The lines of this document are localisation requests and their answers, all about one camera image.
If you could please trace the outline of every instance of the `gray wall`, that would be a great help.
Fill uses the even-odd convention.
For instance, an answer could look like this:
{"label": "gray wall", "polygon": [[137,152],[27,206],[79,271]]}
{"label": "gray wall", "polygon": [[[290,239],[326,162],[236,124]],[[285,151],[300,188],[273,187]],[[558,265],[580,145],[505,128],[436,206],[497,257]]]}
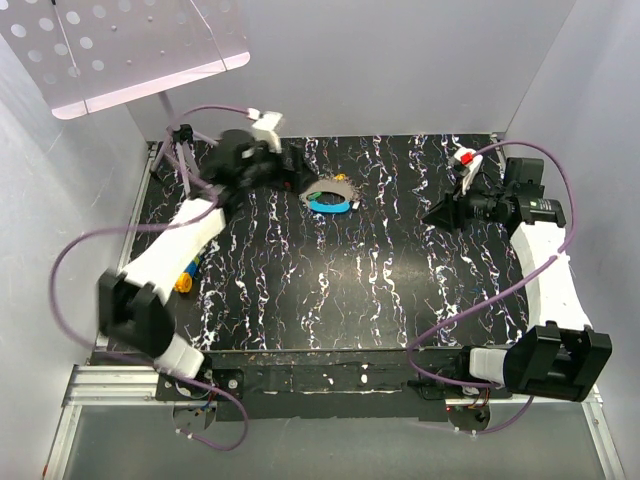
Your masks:
{"label": "gray wall", "polygon": [[[286,136],[504,131],[575,0],[244,0],[251,60],[173,89],[176,111],[284,113]],[[147,139],[156,98],[129,109]],[[232,114],[193,124],[215,136]]]}
{"label": "gray wall", "polygon": [[[74,363],[87,353],[57,330],[47,303],[51,264],[83,231],[127,223],[146,144],[126,107],[61,122],[0,37],[0,478],[39,478]],[[95,281],[122,237],[72,251],[60,297],[95,338]]]}
{"label": "gray wall", "polygon": [[[555,152],[573,181],[571,264],[584,310],[613,337],[598,385],[629,478],[640,478],[639,24],[636,0],[578,0],[508,130]],[[548,195],[565,198],[548,170]]]}

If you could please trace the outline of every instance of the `black marble table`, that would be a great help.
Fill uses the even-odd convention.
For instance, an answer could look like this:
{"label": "black marble table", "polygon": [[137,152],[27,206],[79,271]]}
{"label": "black marble table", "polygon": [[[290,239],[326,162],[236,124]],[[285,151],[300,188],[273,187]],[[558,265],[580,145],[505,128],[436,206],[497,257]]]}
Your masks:
{"label": "black marble table", "polygon": [[[258,190],[208,246],[198,281],[168,306],[178,331],[203,350],[400,348],[436,322],[522,278],[505,231],[473,223],[455,235],[420,219],[452,185],[447,157],[488,135],[285,139],[305,148],[322,175],[346,174],[359,210],[314,214],[291,194]],[[210,154],[197,144],[198,161]],[[495,155],[485,171],[498,175]],[[184,200],[163,162],[141,222],[167,222]],[[154,235],[138,235],[135,258]],[[505,344],[527,324],[524,291],[427,345]],[[120,349],[117,344],[113,349]]]}

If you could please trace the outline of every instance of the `panel hole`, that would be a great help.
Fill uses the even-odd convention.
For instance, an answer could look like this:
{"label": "panel hole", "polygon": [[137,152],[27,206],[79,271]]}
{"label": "panel hole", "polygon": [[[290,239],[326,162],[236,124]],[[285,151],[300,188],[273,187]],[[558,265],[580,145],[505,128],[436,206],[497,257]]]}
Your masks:
{"label": "panel hole", "polygon": [[18,38],[24,38],[27,36],[27,30],[22,25],[18,25],[17,23],[11,25],[11,33],[13,33]]}
{"label": "panel hole", "polygon": [[60,56],[69,53],[69,49],[64,43],[56,43],[56,45],[53,47],[53,50]]}
{"label": "panel hole", "polygon": [[50,32],[51,30],[53,30],[53,22],[48,18],[41,18],[38,21],[38,24],[40,25],[40,28],[45,32]]}
{"label": "panel hole", "polygon": [[89,37],[82,37],[80,39],[80,46],[85,50],[89,50],[91,47],[93,47],[93,40],[91,40]]}
{"label": "panel hole", "polygon": [[71,25],[77,25],[80,23],[80,15],[76,12],[67,12],[67,22]]}
{"label": "panel hole", "polygon": [[121,12],[128,12],[131,10],[131,2],[129,0],[120,0],[118,2],[118,8]]}
{"label": "panel hole", "polygon": [[29,55],[29,59],[32,62],[38,63],[42,60],[42,53],[40,53],[38,50],[29,50],[29,53],[27,55]]}
{"label": "panel hole", "polygon": [[93,14],[96,16],[96,18],[104,18],[107,16],[107,11],[102,5],[96,5],[95,7],[93,7]]}

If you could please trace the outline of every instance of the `purple hose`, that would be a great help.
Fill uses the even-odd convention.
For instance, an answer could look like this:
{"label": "purple hose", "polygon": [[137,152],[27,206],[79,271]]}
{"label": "purple hose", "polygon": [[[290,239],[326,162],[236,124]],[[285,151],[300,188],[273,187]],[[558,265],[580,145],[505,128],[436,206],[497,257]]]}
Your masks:
{"label": "purple hose", "polygon": [[[564,184],[567,187],[567,193],[569,195],[569,206],[570,206],[570,209],[571,209],[571,229],[569,230],[569,233],[568,233],[565,241],[558,248],[558,253],[564,252],[567,249],[567,247],[569,246],[569,244],[573,241],[573,238],[575,237],[576,225],[577,225],[575,200],[574,200],[573,190],[571,189],[571,184],[569,182],[569,178],[567,176],[567,173],[565,172],[564,168],[562,168],[562,165],[560,165],[560,162],[555,158],[555,156],[553,156],[551,154],[551,152],[549,152],[548,150],[546,150],[543,147],[540,147],[538,145],[535,145],[535,144],[529,143],[529,142],[520,142],[520,141],[510,140],[510,141],[505,141],[505,142],[500,142],[500,143],[494,143],[494,144],[487,145],[486,147],[481,148],[473,156],[475,157],[477,155],[482,155],[482,154],[484,154],[486,152],[489,152],[491,150],[495,150],[496,148],[500,148],[500,147],[502,147],[504,145],[523,145],[525,147],[530,147],[530,148],[533,148],[535,150],[538,150],[539,152],[542,152],[547,157],[549,157],[549,159],[558,168],[558,171],[560,172],[560,175],[562,176],[562,180],[564,180]],[[553,262],[555,262],[557,259],[558,259],[558,256],[557,255],[553,255],[542,266],[540,266],[539,268],[535,269],[533,272],[531,272],[525,278],[520,280],[515,285],[512,285],[511,287],[507,288],[505,291],[500,292],[499,294],[497,294],[497,295],[495,295],[495,296],[493,296],[491,298],[488,298],[487,300],[484,300],[484,301],[478,303],[477,305],[474,305],[473,307],[465,310],[464,312],[460,312],[457,315],[454,315],[453,317],[448,318],[448,319],[446,319],[446,320],[434,325],[429,330],[424,332],[422,335],[420,335],[418,338],[416,338],[413,342],[411,342],[409,344],[409,346],[407,347],[407,359],[409,361],[409,365],[411,365],[411,367],[414,370],[416,370],[420,375],[424,375],[426,377],[431,378],[432,380],[443,382],[443,383],[446,383],[446,384],[449,384],[449,385],[456,385],[456,386],[460,386],[460,387],[473,387],[473,388],[490,388],[490,387],[494,386],[491,383],[462,382],[460,380],[453,380],[451,378],[446,378],[446,377],[443,377],[441,375],[437,375],[435,373],[428,372],[425,369],[419,367],[415,363],[415,361],[413,360],[413,357],[412,357],[412,352],[422,342],[424,342],[427,338],[429,338],[431,335],[436,333],[441,328],[447,327],[447,326],[449,326],[449,325],[451,325],[451,324],[453,324],[455,322],[459,322],[461,320],[465,320],[465,319],[469,318],[471,315],[473,315],[474,313],[477,313],[480,310],[488,307],[489,305],[492,305],[492,304],[494,304],[496,302],[499,302],[500,300],[503,300],[504,298],[508,297],[509,295],[514,293],[515,291],[521,289],[527,283],[529,283],[531,280],[533,280],[538,275],[540,275],[542,272],[544,272],[547,268],[549,268],[549,266],[551,266],[551,264]],[[524,414],[524,412],[529,408],[529,405],[531,404],[531,401],[533,401],[533,397],[530,399],[529,402],[527,402],[527,404],[525,404],[525,406],[522,408],[522,410],[520,410],[511,420],[509,420],[508,422],[504,423],[503,425],[499,425],[497,427],[485,430],[483,433],[497,432],[499,430],[502,430],[503,428],[508,427],[513,422],[515,422],[518,418],[520,418],[522,416],[522,414]]]}
{"label": "purple hose", "polygon": [[[181,121],[182,119],[184,119],[184,117],[186,115],[188,115],[189,113],[192,112],[196,112],[198,110],[206,110],[206,109],[222,109],[222,110],[230,110],[230,111],[234,111],[234,112],[239,112],[239,113],[244,113],[247,114],[248,111],[247,110],[243,110],[243,109],[238,109],[235,107],[225,107],[225,106],[221,106],[221,105],[203,105],[201,107],[197,107],[194,108],[192,110],[189,110],[188,112],[184,113],[183,115],[181,115],[180,117],[178,117],[178,121]],[[180,164],[179,162],[173,158],[171,155],[168,155],[165,153],[165,156],[169,159],[170,163],[173,165],[174,168],[180,168]],[[138,224],[138,225],[126,225],[126,226],[121,226],[121,227],[107,227],[107,228],[100,228],[97,230],[92,230],[90,232],[87,233],[83,233],[82,235],[78,236],[77,238],[75,238],[74,240],[72,240],[71,242],[69,242],[69,244],[64,247],[62,249],[62,251],[60,252],[60,254],[57,256],[57,258],[55,259],[55,261],[53,262],[53,266],[51,267],[51,272],[49,274],[49,285],[48,285],[48,293],[49,293],[49,307],[51,309],[51,313],[53,314],[53,318],[56,322],[56,325],[58,325],[58,327],[60,328],[60,330],[62,330],[62,332],[69,337],[71,340],[73,340],[74,342],[78,343],[79,345],[82,345],[85,348],[88,349],[93,349],[94,347],[94,342],[90,342],[87,339],[83,338],[81,335],[79,335],[77,332],[75,332],[73,330],[73,328],[71,328],[71,326],[67,323],[67,321],[64,319],[64,316],[62,315],[62,311],[60,309],[60,304],[58,302],[58,297],[56,294],[56,281],[57,281],[57,276],[58,276],[58,271],[60,269],[60,264],[62,263],[62,260],[66,257],[66,255],[79,243],[83,242],[84,240],[88,240],[89,238],[93,238],[93,237],[97,237],[100,235],[118,235],[118,234],[126,234],[129,232],[144,232],[144,233],[150,233],[150,232],[162,232],[162,231],[166,231],[166,230],[175,230],[176,228],[181,228],[181,227],[186,227],[187,225],[192,225],[196,222],[199,222],[200,220],[202,220],[203,218],[205,218],[207,215],[209,215],[211,212],[213,212],[216,208],[216,204],[218,201],[218,197],[217,195],[213,192],[211,185],[206,183],[205,181],[201,180],[200,178],[196,177],[195,175],[189,174],[190,175],[190,179],[191,181],[203,188],[205,190],[205,193],[208,194],[209,199],[211,200],[211,207],[208,208],[205,212],[201,213],[200,215],[192,218],[191,220],[188,220],[186,222],[183,223],[176,223],[176,224]],[[135,365],[144,365],[144,366],[150,366],[153,367],[153,364],[150,362],[146,362],[144,360],[139,360],[139,359],[135,359],[135,358],[129,358],[125,355],[119,354],[119,353],[114,353],[114,352],[106,352],[108,355],[110,355],[111,357],[119,360],[119,361],[126,361],[128,363],[133,363]],[[225,397],[227,400],[230,400],[231,402],[233,402],[233,404],[238,407],[238,410],[240,410],[240,413],[242,414],[242,419],[244,422],[244,429],[242,431],[242,435],[240,436],[240,438],[234,442],[231,445],[219,445],[217,443],[212,442],[211,440],[208,440],[200,435],[196,435],[196,434],[191,434],[190,432],[188,432],[187,430],[183,430],[181,429],[180,431],[182,433],[185,433],[186,435],[190,435],[192,438],[195,438],[196,440],[208,445],[211,448],[214,448],[216,450],[221,450],[221,451],[230,451],[233,450],[235,448],[237,448],[246,438],[247,433],[249,431],[249,415],[247,414],[247,411],[245,410],[244,406],[242,405],[242,403],[236,399],[233,395],[230,395],[229,393],[225,392],[224,390],[220,390],[219,388],[214,387],[213,385],[207,385],[205,383],[199,382],[197,380],[193,380],[190,378],[186,378],[183,377],[181,375],[173,375],[176,379],[188,383],[190,385],[193,385],[195,387],[198,388],[202,388],[205,390],[208,390],[212,393],[215,393],[216,395],[221,395],[223,397]]]}

